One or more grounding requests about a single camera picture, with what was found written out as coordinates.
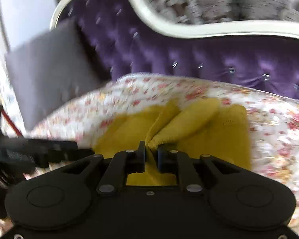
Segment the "floral blanket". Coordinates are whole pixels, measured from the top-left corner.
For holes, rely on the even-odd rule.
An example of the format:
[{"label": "floral blanket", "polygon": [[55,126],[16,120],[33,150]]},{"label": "floral blanket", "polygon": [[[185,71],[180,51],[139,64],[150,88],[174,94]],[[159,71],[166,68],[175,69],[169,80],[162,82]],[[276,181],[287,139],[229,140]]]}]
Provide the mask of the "floral blanket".
[{"label": "floral blanket", "polygon": [[[0,95],[2,101],[6,100],[5,109],[10,116],[22,119],[13,92],[7,94],[9,97],[4,93]],[[204,97],[217,97],[225,105],[246,107],[253,170],[284,183],[295,193],[297,208],[289,226],[299,234],[299,101],[220,82],[130,74],[68,102],[25,134],[73,139],[81,147],[91,147],[117,114],[139,112],[152,104],[165,104],[171,98],[178,98],[179,106],[185,107],[196,98]],[[20,121],[17,125],[25,132]],[[6,134],[12,134],[8,126],[2,127]]]}]

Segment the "yellow cloth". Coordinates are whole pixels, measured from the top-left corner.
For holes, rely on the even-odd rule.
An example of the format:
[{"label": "yellow cloth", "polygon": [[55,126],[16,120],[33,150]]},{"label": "yellow cloth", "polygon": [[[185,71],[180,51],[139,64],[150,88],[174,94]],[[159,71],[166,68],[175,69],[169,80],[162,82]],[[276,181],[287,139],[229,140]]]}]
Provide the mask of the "yellow cloth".
[{"label": "yellow cloth", "polygon": [[131,115],[119,115],[93,148],[104,158],[124,150],[136,150],[145,140],[145,173],[128,176],[128,185],[174,185],[175,176],[160,174],[151,150],[174,143],[191,158],[210,154],[250,169],[250,142],[246,109],[241,105],[221,107],[216,98],[198,99],[182,111],[177,101],[150,106]]}]

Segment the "circular pad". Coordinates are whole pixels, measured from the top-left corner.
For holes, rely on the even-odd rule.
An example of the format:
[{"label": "circular pad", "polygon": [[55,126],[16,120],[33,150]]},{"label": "circular pad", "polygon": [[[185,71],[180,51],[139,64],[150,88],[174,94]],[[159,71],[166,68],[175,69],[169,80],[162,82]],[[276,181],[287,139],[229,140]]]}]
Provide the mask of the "circular pad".
[{"label": "circular pad", "polygon": [[5,199],[13,222],[46,230],[72,224],[90,206],[91,193],[76,175],[43,175],[16,185]]},{"label": "circular pad", "polygon": [[209,203],[226,223],[255,231],[286,224],[296,208],[291,190],[254,173],[222,176],[210,190]]}]

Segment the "cushion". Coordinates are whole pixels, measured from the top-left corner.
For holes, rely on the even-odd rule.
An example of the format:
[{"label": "cushion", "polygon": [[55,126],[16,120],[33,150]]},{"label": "cushion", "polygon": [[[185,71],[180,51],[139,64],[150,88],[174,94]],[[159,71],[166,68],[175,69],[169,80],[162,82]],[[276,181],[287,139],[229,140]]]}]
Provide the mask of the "cushion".
[{"label": "cushion", "polygon": [[65,102],[101,86],[71,20],[8,53],[6,65],[26,130]]}]

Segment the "tufted upholstery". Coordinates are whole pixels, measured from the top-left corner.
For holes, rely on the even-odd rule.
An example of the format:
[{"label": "tufted upholstery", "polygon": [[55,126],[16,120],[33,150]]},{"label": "tufted upholstery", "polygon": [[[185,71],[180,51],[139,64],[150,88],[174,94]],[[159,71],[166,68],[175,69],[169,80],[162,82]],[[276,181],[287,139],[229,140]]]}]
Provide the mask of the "tufted upholstery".
[{"label": "tufted upholstery", "polygon": [[180,39],[145,25],[128,0],[72,0],[74,17],[115,80],[153,72],[223,81],[299,99],[299,40],[276,36]]}]

